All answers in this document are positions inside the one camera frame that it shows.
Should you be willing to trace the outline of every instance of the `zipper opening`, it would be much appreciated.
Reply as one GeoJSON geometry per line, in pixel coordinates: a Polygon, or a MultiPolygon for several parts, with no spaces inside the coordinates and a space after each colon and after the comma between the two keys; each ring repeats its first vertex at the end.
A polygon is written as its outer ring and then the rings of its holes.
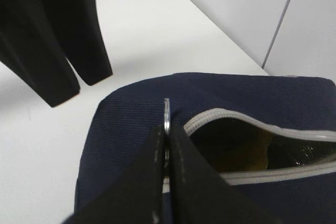
{"type": "MultiPolygon", "coordinates": [[[[268,131],[274,135],[283,136],[287,138],[295,138],[305,141],[318,141],[318,142],[334,142],[336,143],[336,132],[332,131],[300,131],[292,129],[283,129],[275,125],[265,124],[247,115],[239,112],[229,111],[225,109],[212,109],[198,114],[190,119],[185,125],[186,133],[191,136],[199,128],[207,123],[213,122],[218,119],[231,118],[244,121],[259,129],[268,131]]],[[[336,154],[323,157],[317,163],[287,167],[280,169],[246,171],[246,172],[228,172],[220,173],[220,175],[232,185],[241,184],[256,184],[277,182],[290,179],[299,179],[310,176],[318,176],[336,172],[336,154]]]]}

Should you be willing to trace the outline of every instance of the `white surface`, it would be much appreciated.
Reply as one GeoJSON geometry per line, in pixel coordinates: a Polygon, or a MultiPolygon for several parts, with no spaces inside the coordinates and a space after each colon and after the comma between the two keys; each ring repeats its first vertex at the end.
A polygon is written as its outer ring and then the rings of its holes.
{"type": "Polygon", "coordinates": [[[191,0],[260,66],[286,0],[191,0]]]}
{"type": "Polygon", "coordinates": [[[52,109],[0,65],[0,223],[60,223],[99,101],[176,72],[266,73],[189,0],[97,0],[114,75],[52,109]]]}
{"type": "Polygon", "coordinates": [[[336,0],[291,0],[266,71],[336,82],[335,54],[336,0]]]}

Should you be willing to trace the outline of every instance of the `zipper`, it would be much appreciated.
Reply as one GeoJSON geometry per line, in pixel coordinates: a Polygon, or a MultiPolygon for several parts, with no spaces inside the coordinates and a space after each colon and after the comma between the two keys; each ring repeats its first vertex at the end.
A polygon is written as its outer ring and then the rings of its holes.
{"type": "MultiPolygon", "coordinates": [[[[221,118],[239,119],[260,129],[284,137],[307,141],[336,142],[336,132],[333,131],[300,131],[293,129],[283,129],[275,125],[263,123],[245,114],[220,108],[204,111],[191,118],[184,125],[184,130],[190,136],[203,125],[221,118]]],[[[277,170],[221,173],[220,176],[231,185],[244,185],[300,179],[335,172],[336,161],[329,161],[329,163],[324,164],[291,167],[277,170]]]]}

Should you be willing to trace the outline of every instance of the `white table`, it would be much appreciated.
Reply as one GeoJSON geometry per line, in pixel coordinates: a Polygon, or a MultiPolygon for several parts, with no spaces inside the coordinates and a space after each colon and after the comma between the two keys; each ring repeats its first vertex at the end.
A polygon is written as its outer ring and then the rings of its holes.
{"type": "Polygon", "coordinates": [[[61,223],[99,101],[176,72],[266,73],[189,0],[97,0],[114,75],[52,109],[0,65],[0,223],[61,223]]]}

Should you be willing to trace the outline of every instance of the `navy blue bag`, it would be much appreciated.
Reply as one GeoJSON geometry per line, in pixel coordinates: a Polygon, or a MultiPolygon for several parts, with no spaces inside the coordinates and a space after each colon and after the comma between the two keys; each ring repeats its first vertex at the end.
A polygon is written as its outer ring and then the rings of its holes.
{"type": "MultiPolygon", "coordinates": [[[[132,162],[151,128],[162,124],[164,98],[170,98],[172,122],[189,136],[230,118],[288,140],[336,142],[336,88],[327,79],[179,73],[140,81],[99,104],[80,161],[75,210],[132,162]]],[[[336,223],[334,154],[308,165],[221,177],[284,223],[336,223]]]]}

